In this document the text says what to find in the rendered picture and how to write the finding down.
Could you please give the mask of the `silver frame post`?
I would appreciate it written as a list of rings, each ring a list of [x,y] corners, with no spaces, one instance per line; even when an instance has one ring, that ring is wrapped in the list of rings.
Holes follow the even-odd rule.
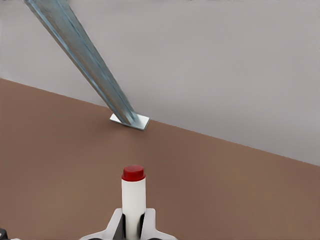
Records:
[[[68,0],[23,0],[118,120],[141,128],[137,113],[102,59]]]

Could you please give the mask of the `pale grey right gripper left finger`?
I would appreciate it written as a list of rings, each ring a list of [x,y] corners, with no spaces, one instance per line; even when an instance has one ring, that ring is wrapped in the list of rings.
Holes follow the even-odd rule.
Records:
[[[121,208],[117,208],[106,229],[81,237],[79,240],[125,240],[124,216]]]

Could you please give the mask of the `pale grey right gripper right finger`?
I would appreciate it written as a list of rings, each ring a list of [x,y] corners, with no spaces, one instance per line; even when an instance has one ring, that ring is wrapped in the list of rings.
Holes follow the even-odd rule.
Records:
[[[147,208],[144,214],[140,240],[178,240],[173,235],[156,229],[156,210]]]

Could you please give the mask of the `white marker with red cap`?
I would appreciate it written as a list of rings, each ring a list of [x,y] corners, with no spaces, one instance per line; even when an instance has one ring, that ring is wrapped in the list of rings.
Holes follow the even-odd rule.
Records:
[[[129,165],[121,176],[122,213],[125,216],[125,238],[138,240],[141,217],[146,212],[146,174],[140,165]]]

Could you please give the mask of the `silver post foot plate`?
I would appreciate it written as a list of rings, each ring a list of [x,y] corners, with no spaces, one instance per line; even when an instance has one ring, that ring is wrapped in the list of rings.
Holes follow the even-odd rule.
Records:
[[[131,124],[122,123],[114,113],[111,115],[110,120],[112,122],[124,125],[126,127],[138,129],[138,130],[141,130],[141,131],[144,131],[147,128],[147,126],[148,126],[148,124],[150,122],[150,118],[149,117],[144,116],[144,115],[140,115],[140,114],[136,115],[136,120]]]

